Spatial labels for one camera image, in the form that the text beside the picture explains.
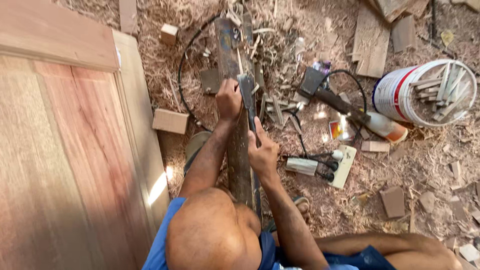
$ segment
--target extension socket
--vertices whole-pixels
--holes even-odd
[[[343,158],[338,163],[338,170],[333,173],[335,176],[333,182],[329,183],[329,185],[337,188],[343,188],[345,181],[347,180],[348,173],[350,172],[350,168],[352,167],[353,160],[355,159],[355,155],[357,154],[357,150],[346,145],[340,145],[338,149],[342,151]]]

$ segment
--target white bottle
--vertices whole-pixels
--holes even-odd
[[[373,111],[368,111],[367,114],[371,117],[367,124],[368,129],[387,139],[391,144],[397,144],[407,137],[408,129],[406,127],[382,114]]]

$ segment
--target white bucket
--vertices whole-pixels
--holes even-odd
[[[414,90],[413,87],[410,87],[410,83],[418,81],[426,72],[436,66],[447,63],[455,63],[467,70],[468,77],[472,79],[471,85],[473,86],[473,95],[470,96],[468,108],[460,113],[455,113],[455,118],[445,123],[436,122],[435,120],[429,120],[427,122],[418,116],[412,107],[411,95],[414,94]],[[384,75],[373,87],[372,103],[377,112],[388,116],[391,119],[410,122],[424,127],[439,127],[453,123],[462,118],[472,107],[476,95],[477,81],[472,71],[462,62],[451,59],[442,59],[420,66],[396,70]]]

